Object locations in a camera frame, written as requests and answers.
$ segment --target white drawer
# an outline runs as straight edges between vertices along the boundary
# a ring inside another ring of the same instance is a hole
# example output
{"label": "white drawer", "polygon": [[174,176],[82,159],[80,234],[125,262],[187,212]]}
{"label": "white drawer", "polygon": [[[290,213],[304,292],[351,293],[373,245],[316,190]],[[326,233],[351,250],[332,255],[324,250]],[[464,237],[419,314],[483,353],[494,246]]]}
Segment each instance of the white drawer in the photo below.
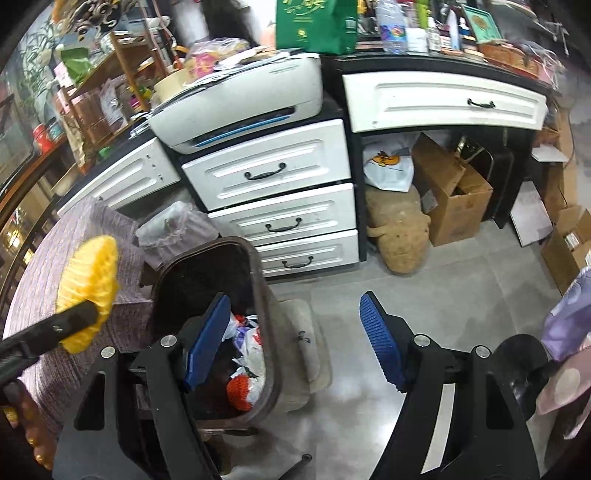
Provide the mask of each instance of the white drawer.
{"label": "white drawer", "polygon": [[183,165],[208,210],[350,178],[341,119],[293,128]]}
{"label": "white drawer", "polygon": [[357,230],[264,245],[256,249],[261,256],[262,272],[266,277],[348,265],[359,261]]}
{"label": "white drawer", "polygon": [[333,185],[209,214],[223,236],[255,246],[355,228],[353,184]]}
{"label": "white drawer", "polygon": [[153,138],[99,173],[58,211],[58,215],[87,196],[104,200],[117,209],[179,180],[159,140]]}
{"label": "white drawer", "polygon": [[539,93],[455,73],[356,73],[343,75],[343,82],[353,132],[423,125],[541,130],[546,115]]}

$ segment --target purple fabric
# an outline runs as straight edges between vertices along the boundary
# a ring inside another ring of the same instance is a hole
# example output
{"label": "purple fabric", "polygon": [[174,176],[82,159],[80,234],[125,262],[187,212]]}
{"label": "purple fabric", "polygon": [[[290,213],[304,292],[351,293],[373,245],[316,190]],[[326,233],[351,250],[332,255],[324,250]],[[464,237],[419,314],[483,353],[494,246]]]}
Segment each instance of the purple fabric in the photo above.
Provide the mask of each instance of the purple fabric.
{"label": "purple fabric", "polygon": [[579,351],[591,332],[591,267],[584,267],[563,299],[548,314],[542,343],[555,360]]}

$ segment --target box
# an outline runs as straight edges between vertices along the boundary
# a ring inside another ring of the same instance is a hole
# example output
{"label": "box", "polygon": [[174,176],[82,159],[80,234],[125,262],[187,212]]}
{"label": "box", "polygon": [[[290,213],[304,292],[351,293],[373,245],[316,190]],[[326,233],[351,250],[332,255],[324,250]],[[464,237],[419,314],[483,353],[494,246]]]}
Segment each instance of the box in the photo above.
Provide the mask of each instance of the box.
{"label": "box", "polygon": [[437,247],[476,235],[492,187],[469,164],[424,134],[414,144],[412,155],[414,183],[423,211],[431,217],[431,243]]}
{"label": "box", "polygon": [[566,164],[549,165],[544,192],[544,206],[552,223],[558,222],[560,211],[577,205],[577,165],[575,160]]}
{"label": "box", "polygon": [[[577,208],[564,212],[560,223],[554,227],[550,239],[542,248],[542,257],[563,295],[579,271],[591,264],[591,213],[585,210],[579,218]],[[573,250],[564,239],[570,233],[573,233],[578,241]]]}
{"label": "box", "polygon": [[571,160],[565,164],[548,166],[548,179],[544,190],[544,206],[552,223],[559,222],[560,211],[577,205],[577,165],[574,157],[573,135],[569,111],[558,109],[560,117],[556,147]]}

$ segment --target desk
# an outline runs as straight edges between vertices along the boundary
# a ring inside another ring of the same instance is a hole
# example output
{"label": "desk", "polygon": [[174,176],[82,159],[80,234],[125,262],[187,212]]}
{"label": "desk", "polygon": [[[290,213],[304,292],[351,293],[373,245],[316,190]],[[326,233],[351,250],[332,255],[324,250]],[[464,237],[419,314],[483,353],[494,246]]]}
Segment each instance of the desk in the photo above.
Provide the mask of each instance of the desk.
{"label": "desk", "polygon": [[[500,228],[505,226],[526,175],[535,132],[543,124],[545,98],[551,94],[548,85],[490,64],[444,55],[370,51],[323,57],[322,69],[324,88],[346,112],[360,261],[367,256],[364,137],[450,128],[489,150],[505,144],[515,163],[491,215]],[[476,106],[466,103],[467,98]],[[481,102],[494,107],[482,108]]]}

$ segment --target metal bolt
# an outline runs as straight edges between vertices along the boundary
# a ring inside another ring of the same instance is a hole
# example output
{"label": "metal bolt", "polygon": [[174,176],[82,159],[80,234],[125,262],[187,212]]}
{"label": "metal bolt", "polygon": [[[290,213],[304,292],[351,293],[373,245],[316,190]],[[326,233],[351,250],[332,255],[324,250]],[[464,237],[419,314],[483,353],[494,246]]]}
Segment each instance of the metal bolt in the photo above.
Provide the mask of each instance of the metal bolt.
{"label": "metal bolt", "polygon": [[114,346],[106,346],[100,351],[100,355],[102,358],[111,358],[115,354],[115,347]]}
{"label": "metal bolt", "polygon": [[476,354],[480,358],[488,358],[491,355],[491,351],[486,348],[484,345],[479,345],[476,347]]}
{"label": "metal bolt", "polygon": [[167,335],[160,339],[160,345],[163,347],[173,346],[177,343],[177,338],[174,335]]}
{"label": "metal bolt", "polygon": [[427,335],[417,335],[414,338],[414,343],[416,343],[418,346],[429,346],[429,344],[431,344],[431,340],[429,339],[429,337]]}

